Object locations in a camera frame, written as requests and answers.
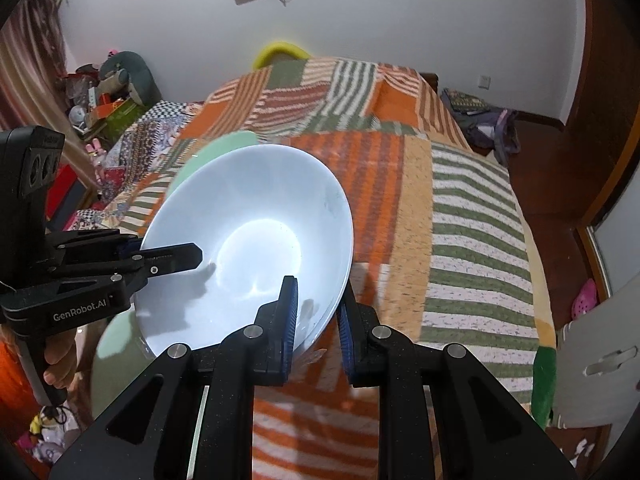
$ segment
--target striped blanket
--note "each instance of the striped blanket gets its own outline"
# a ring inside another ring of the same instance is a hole
[[[80,214],[78,225],[143,234],[181,165],[227,132],[253,130],[262,142],[305,150],[348,197],[358,300],[416,342],[467,345],[544,424],[555,342],[530,231],[506,170],[471,152],[414,70],[283,62],[229,82],[191,116],[187,108],[160,103],[126,133],[123,191],[104,211]],[[170,147],[153,148],[157,128],[145,137],[153,121],[178,124]],[[254,478],[371,477],[376,391],[347,384],[335,321],[306,357],[286,386],[256,392]]]

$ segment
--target curtain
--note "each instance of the curtain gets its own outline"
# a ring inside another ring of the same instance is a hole
[[[0,30],[0,129],[39,124],[64,133],[63,162],[95,189],[94,168],[65,113],[58,83],[65,74],[56,0],[20,0]]]

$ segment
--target wall socket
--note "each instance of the wall socket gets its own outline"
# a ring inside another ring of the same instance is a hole
[[[484,88],[485,90],[488,90],[489,86],[491,86],[491,76],[481,75],[478,78],[478,88]]]

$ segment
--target yellow tube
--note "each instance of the yellow tube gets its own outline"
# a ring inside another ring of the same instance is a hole
[[[286,41],[275,41],[260,51],[260,54],[258,54],[254,61],[254,70],[270,64],[271,58],[276,54],[286,54],[294,59],[309,59],[311,57],[311,54],[294,44],[287,43]]]

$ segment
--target patchwork bedspread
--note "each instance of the patchwork bedspread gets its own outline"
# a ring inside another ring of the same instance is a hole
[[[103,211],[79,212],[76,228],[144,234],[181,165],[240,129],[305,150],[334,172],[353,213],[359,301],[421,344],[465,344],[544,423],[555,342],[530,231],[507,171],[471,152],[414,70],[283,62],[225,84],[203,105],[162,102],[110,155],[125,167],[119,195]],[[368,478],[376,394],[347,384],[335,321],[309,355],[286,386],[257,391],[255,478]]]

